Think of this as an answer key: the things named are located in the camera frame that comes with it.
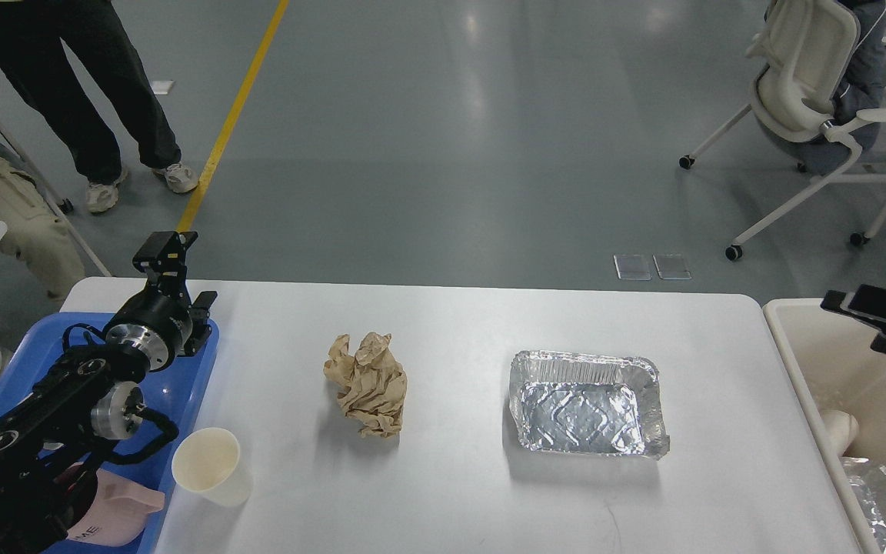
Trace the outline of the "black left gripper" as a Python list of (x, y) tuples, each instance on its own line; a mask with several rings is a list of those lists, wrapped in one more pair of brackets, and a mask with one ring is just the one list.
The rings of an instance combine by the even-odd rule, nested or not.
[(103, 329), (106, 343), (140, 351), (148, 372), (193, 357), (211, 336), (210, 308), (218, 292), (203, 291), (191, 304), (186, 285), (187, 251), (198, 238), (194, 231), (152, 232), (132, 259), (151, 287), (130, 297)]

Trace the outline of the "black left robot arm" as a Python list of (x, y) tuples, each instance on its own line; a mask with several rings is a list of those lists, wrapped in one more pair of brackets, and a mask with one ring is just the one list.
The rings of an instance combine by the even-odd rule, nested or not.
[(170, 448), (195, 421), (217, 347), (214, 291), (191, 297), (197, 232), (155, 232), (132, 262), (143, 288), (105, 323), (56, 313), (0, 376), (0, 553), (67, 539), (111, 469), (172, 490)]

